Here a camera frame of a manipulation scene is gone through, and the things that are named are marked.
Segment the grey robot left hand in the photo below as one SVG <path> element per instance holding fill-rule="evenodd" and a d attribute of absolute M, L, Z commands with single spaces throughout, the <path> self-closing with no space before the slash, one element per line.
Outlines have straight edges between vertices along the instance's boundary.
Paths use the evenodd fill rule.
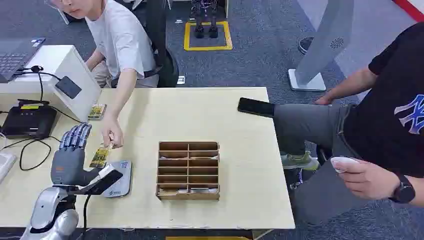
<path fill-rule="evenodd" d="M 85 147 L 92 125 L 83 122 L 63 134 L 55 151 L 50 171 L 54 185 L 87 186 L 100 172 L 99 168 L 84 170 Z"/>

